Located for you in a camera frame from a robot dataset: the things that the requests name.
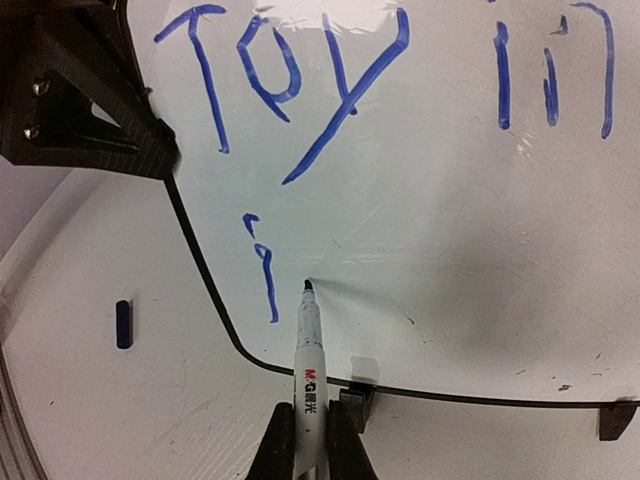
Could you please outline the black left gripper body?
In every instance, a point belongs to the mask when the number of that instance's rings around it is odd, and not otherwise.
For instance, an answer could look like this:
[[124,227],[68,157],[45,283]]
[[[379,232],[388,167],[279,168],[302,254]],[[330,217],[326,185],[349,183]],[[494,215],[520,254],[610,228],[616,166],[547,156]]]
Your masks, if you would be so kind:
[[120,10],[118,1],[2,2],[1,108],[10,78],[21,61],[84,67],[110,84],[120,77],[140,99],[125,52]]

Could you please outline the blue marker cap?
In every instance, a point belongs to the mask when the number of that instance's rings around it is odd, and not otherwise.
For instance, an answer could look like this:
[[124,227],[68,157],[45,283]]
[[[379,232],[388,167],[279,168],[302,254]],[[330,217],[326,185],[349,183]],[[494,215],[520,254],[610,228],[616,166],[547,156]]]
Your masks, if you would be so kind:
[[128,300],[119,300],[115,305],[116,346],[126,350],[133,345],[132,306]]

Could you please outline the blue whiteboard marker pen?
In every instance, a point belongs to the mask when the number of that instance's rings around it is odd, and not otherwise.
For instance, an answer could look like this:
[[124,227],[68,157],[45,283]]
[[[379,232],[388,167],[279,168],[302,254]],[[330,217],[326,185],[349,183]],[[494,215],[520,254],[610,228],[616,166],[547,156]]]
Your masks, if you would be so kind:
[[328,387],[321,314],[312,282],[304,281],[294,355],[294,479],[326,477]]

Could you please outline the white whiteboard with black frame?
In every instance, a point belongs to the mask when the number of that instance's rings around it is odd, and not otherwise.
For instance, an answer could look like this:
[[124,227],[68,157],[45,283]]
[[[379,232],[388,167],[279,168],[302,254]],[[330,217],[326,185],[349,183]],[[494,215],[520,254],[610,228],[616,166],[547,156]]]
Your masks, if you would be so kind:
[[249,357],[538,402],[639,396],[635,1],[133,1],[180,219]]

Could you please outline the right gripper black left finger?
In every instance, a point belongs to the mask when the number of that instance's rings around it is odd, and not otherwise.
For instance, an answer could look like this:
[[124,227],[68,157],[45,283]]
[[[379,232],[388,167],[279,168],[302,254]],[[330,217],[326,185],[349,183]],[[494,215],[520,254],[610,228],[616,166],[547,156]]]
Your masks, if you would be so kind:
[[292,480],[295,456],[293,405],[278,403],[254,456],[247,480]]

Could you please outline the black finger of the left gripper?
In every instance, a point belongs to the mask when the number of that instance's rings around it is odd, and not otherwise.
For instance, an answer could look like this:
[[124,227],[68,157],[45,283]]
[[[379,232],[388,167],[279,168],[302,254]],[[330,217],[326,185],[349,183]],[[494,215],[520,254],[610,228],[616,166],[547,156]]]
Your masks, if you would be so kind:
[[120,77],[104,83],[90,70],[21,61],[1,108],[1,155],[17,166],[106,170],[170,177],[177,146]]

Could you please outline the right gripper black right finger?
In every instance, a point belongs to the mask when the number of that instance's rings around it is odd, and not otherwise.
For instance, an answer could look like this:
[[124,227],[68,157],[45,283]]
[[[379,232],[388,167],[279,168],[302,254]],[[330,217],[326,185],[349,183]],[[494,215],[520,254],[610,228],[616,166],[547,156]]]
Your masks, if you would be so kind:
[[347,407],[336,400],[329,403],[326,451],[331,480],[376,480],[375,470]]

